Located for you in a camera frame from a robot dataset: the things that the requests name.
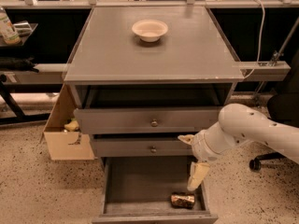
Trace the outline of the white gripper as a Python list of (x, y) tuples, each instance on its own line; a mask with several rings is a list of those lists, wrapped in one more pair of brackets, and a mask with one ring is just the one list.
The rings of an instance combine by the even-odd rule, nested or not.
[(220, 126), (211, 126), (196, 135), (179, 135), (178, 140), (192, 146), (192, 154), (199, 162), (191, 164), (187, 190), (196, 190), (206, 177), (210, 165), (229, 148), (229, 135)]

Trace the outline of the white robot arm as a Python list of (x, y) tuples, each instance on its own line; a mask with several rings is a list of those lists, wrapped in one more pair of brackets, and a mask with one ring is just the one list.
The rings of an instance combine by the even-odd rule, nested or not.
[(241, 104), (223, 107), (218, 121), (197, 134), (179, 135), (192, 148), (197, 162), (192, 162), (187, 190), (196, 190), (220, 154), (249, 142), (269, 146), (282, 156), (299, 163), (299, 129), (275, 122), (263, 113)]

